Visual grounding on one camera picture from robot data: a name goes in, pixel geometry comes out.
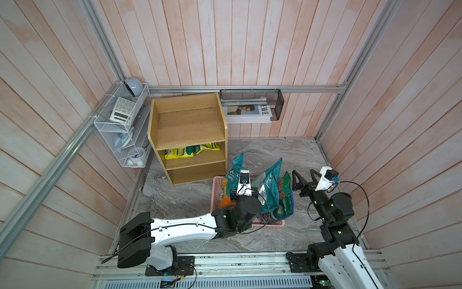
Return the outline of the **teal orange fertilizer bag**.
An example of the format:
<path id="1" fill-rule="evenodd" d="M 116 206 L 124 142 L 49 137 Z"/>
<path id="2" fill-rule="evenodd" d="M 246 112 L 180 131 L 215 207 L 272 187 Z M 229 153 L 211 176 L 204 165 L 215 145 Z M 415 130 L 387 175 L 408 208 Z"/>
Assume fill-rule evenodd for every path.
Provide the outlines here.
<path id="1" fill-rule="evenodd" d="M 218 208 L 225 208 L 231 205 L 235 205 L 235 201 L 231 200 L 231 191 L 237 190 L 240 171 L 244 169 L 243 162 L 243 152 L 232 161 L 231 170 L 226 173 L 226 176 L 221 183 Z"/>
<path id="2" fill-rule="evenodd" d="M 282 168 L 282 158 L 252 181 L 258 190 L 258 199 L 262 203 L 261 214 L 272 212 L 279 205 L 278 182 Z"/>

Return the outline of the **green blue soil bag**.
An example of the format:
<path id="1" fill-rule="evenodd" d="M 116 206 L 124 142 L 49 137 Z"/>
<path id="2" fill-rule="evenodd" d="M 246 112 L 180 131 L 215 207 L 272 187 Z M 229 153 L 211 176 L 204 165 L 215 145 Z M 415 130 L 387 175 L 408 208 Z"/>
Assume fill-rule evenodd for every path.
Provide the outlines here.
<path id="1" fill-rule="evenodd" d="M 277 190 L 272 189 L 268 194 L 267 201 L 269 212 L 266 215 L 272 222 L 284 220 L 294 213 L 291 176 L 288 172 L 277 183 Z"/>

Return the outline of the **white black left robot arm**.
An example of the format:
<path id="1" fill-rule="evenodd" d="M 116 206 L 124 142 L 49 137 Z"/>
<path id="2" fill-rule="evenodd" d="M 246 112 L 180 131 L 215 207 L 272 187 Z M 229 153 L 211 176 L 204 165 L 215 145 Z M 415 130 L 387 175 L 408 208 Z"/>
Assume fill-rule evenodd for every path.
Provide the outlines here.
<path id="1" fill-rule="evenodd" d="M 174 243 L 214 240 L 249 234 L 253 221 L 267 204 L 255 188 L 236 193 L 236 204 L 186 219 L 153 219 L 149 212 L 136 215 L 119 231 L 117 267 L 126 269 L 146 263 L 156 270 L 176 267 Z"/>

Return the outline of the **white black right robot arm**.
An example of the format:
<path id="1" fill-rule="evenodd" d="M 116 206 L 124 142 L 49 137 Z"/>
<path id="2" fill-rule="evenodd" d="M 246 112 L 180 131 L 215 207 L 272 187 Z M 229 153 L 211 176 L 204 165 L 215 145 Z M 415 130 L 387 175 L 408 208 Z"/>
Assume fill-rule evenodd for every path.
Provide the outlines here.
<path id="1" fill-rule="evenodd" d="M 339 173 L 329 166 L 310 171 L 311 181 L 292 172 L 292 189 L 308 197 L 318 213 L 323 241 L 309 245 L 306 254 L 286 253 L 292 273 L 323 273 L 336 289 L 381 289 L 359 237 L 348 221 L 354 216 L 350 194 L 328 192 L 340 184 Z"/>

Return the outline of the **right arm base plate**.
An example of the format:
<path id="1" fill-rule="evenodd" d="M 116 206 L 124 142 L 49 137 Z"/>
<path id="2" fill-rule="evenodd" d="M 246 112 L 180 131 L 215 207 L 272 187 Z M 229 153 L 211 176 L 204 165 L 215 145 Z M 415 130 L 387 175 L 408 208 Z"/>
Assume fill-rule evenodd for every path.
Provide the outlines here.
<path id="1" fill-rule="evenodd" d="M 287 252 L 285 254 L 292 273 L 308 273 L 320 272 L 321 269 L 318 265 L 322 255 L 317 254 L 311 250 L 306 253 L 293 253 Z"/>

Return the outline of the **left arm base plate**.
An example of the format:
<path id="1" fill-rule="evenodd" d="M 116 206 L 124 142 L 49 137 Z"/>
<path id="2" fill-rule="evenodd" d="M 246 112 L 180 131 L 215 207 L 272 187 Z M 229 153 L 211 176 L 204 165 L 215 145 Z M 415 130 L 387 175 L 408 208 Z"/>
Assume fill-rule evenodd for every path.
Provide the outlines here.
<path id="1" fill-rule="evenodd" d="M 146 276 L 190 276 L 194 273 L 195 257 L 192 255 L 185 255 L 177 257 L 173 265 L 164 270 L 156 270 L 153 266 L 147 266 Z"/>

